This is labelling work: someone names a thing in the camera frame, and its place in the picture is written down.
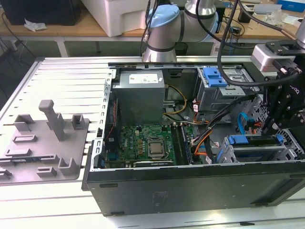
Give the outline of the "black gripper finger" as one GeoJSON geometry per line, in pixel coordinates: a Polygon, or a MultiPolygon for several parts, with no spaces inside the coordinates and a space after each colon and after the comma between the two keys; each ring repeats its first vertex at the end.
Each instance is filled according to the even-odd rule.
{"type": "Polygon", "coordinates": [[[283,85],[267,86],[264,88],[263,105],[266,107],[267,119],[262,127],[262,134],[275,134],[283,127],[286,107],[290,101],[283,85]]]}
{"type": "Polygon", "coordinates": [[[270,128],[270,134],[275,134],[281,129],[289,129],[293,127],[300,127],[305,125],[305,113],[304,112],[274,112],[272,114],[272,125],[270,128]]]}

